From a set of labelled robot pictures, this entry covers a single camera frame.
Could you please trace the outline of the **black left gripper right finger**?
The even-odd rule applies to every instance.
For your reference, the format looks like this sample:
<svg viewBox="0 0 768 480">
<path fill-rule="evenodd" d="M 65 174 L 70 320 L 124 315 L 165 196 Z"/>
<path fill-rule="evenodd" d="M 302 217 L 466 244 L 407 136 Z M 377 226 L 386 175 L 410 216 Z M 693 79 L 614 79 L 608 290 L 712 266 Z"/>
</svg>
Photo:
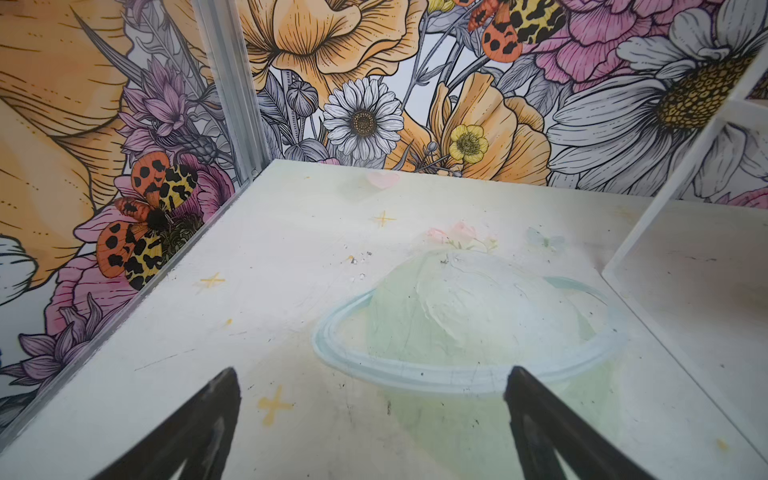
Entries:
<svg viewBox="0 0 768 480">
<path fill-rule="evenodd" d="M 511 370 L 504 400 L 526 479 L 564 479 L 564 466 L 579 479 L 652 477 L 525 368 Z"/>
</svg>

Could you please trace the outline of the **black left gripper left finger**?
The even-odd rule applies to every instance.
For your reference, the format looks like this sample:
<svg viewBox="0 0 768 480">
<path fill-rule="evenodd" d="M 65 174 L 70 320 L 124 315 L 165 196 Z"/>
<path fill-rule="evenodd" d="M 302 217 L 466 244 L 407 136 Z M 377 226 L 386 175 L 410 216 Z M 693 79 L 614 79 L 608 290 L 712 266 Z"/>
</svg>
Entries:
<svg viewBox="0 0 768 480">
<path fill-rule="evenodd" d="M 222 370 L 97 479 L 220 479 L 241 404 L 237 373 Z"/>
</svg>

